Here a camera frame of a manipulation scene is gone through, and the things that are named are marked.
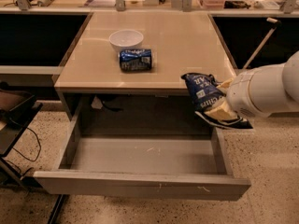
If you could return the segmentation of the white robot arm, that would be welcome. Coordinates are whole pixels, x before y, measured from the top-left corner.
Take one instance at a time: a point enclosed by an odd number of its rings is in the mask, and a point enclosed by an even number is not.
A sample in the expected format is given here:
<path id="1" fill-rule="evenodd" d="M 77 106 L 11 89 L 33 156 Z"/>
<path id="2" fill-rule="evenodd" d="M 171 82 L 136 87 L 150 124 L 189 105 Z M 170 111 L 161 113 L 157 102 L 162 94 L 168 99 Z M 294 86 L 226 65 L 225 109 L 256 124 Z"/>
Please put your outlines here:
<path id="1" fill-rule="evenodd" d="M 217 120 L 269 117 L 299 111 L 299 51 L 281 64 L 241 72 L 204 114 Z"/>

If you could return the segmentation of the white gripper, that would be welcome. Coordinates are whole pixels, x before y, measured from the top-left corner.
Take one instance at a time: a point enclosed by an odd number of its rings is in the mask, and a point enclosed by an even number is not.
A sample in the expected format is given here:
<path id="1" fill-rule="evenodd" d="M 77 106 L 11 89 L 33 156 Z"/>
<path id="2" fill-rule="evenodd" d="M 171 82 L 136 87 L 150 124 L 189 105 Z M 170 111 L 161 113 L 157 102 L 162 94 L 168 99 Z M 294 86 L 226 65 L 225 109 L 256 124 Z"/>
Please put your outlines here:
<path id="1" fill-rule="evenodd" d="M 220 83 L 218 89 L 228 89 L 226 98 L 221 97 L 205 114 L 216 120 L 243 118 L 267 118 L 269 112 L 263 112 L 256 107 L 250 97 L 249 85 L 256 73 L 255 70 L 245 70 L 236 76 Z"/>

